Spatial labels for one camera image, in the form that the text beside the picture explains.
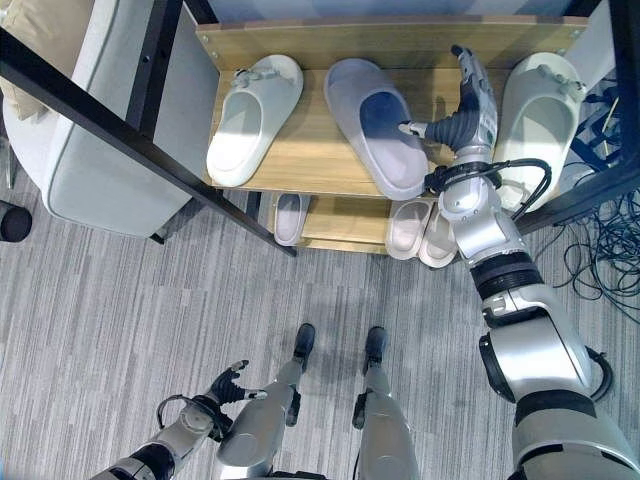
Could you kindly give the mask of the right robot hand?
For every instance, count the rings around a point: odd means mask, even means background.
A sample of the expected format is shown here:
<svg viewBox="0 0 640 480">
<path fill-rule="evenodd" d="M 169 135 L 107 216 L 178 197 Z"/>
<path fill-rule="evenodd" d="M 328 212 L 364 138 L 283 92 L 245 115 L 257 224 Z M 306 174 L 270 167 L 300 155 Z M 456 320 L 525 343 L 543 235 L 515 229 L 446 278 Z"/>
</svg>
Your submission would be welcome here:
<svg viewBox="0 0 640 480">
<path fill-rule="evenodd" d="M 488 73 L 472 50 L 452 45 L 461 81 L 457 110 L 435 122 L 404 121 L 400 132 L 446 145 L 455 154 L 468 148 L 490 153 L 497 137 L 497 106 Z"/>
</svg>

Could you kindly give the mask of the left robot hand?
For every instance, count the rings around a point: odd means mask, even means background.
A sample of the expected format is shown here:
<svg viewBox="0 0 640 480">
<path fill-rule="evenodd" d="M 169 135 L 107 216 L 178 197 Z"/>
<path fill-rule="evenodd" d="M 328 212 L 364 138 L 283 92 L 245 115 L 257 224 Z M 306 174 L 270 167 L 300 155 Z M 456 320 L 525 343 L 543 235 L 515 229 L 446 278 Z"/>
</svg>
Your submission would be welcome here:
<svg viewBox="0 0 640 480">
<path fill-rule="evenodd" d="M 240 377 L 240 372 L 244 370 L 248 364 L 249 361 L 246 359 L 234 362 L 215 378 L 209 392 L 218 405 L 243 400 L 263 400 L 267 398 L 268 393 L 263 389 L 248 389 L 238 386 L 235 383 L 235 380 Z"/>
</svg>

